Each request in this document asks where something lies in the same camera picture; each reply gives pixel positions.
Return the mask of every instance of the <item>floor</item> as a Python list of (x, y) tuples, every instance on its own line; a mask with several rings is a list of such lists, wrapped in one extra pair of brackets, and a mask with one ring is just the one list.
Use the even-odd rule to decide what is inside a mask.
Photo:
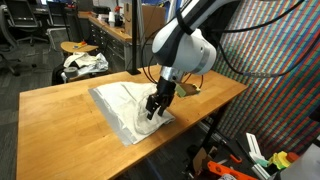
[[(49, 51), (46, 43), (20, 44), (8, 58), (20, 58), (37, 67), (18, 66), (19, 77), (0, 69), (0, 180), (15, 179), (19, 93), (51, 85), (51, 72), (63, 60), (61, 53)], [(154, 154), (123, 173), (118, 179), (186, 179), (182, 173), (188, 163), (187, 147), (199, 145), (204, 132), (195, 126)]]

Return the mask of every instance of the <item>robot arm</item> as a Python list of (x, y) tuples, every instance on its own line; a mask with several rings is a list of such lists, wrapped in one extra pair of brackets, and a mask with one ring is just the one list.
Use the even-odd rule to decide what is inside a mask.
[(216, 59), (215, 48), (206, 41), (200, 30), (196, 30), (221, 6), (238, 0), (192, 0), (178, 11), (156, 35), (152, 51), (157, 63), (162, 65), (157, 92), (148, 98), (148, 119), (159, 108), (158, 114), (170, 106), (176, 83), (180, 83), (185, 72), (204, 74)]

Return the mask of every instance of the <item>crumpled cloth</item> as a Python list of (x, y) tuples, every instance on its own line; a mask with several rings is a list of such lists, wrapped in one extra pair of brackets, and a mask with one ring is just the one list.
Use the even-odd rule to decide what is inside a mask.
[(115, 114), (121, 128), (127, 128), (131, 133), (128, 136), (134, 136), (133, 144), (175, 119), (168, 111), (164, 111), (162, 117), (156, 111), (152, 120), (147, 119), (147, 99), (157, 90), (153, 83), (117, 82), (99, 86), (94, 90)]
[(88, 66), (91, 64), (96, 64), (98, 58), (96, 56), (90, 56), (86, 52), (74, 52), (73, 55), (69, 56), (64, 62), (64, 67), (69, 67), (70, 64), (75, 61), (78, 66), (81, 68), (83, 66)]

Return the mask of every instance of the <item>cardboard box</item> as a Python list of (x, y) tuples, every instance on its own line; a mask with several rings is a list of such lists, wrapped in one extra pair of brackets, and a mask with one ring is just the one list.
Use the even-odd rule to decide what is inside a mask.
[[(165, 8), (159, 6), (142, 5), (143, 24), (145, 30), (145, 37), (150, 37), (151, 34), (161, 29), (165, 25)], [(124, 4), (124, 19), (125, 32), (132, 36), (132, 5)]]

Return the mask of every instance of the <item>wall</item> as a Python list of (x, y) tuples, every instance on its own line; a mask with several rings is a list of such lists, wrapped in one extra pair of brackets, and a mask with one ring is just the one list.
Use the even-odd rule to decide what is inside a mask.
[[(227, 29), (251, 27), (269, 21), (292, 7), (294, 1), (242, 1)], [(303, 2), (296, 10), (267, 27), (224, 34), (228, 59), (241, 71), (279, 72), (303, 56), (320, 32), (318, 0)], [(320, 123), (308, 115), (320, 104), (320, 43), (290, 74), (274, 79), (237, 75), (218, 50), (214, 70), (249, 88), (229, 106), (219, 129), (227, 136), (254, 133), (272, 151), (301, 153), (320, 133)]]

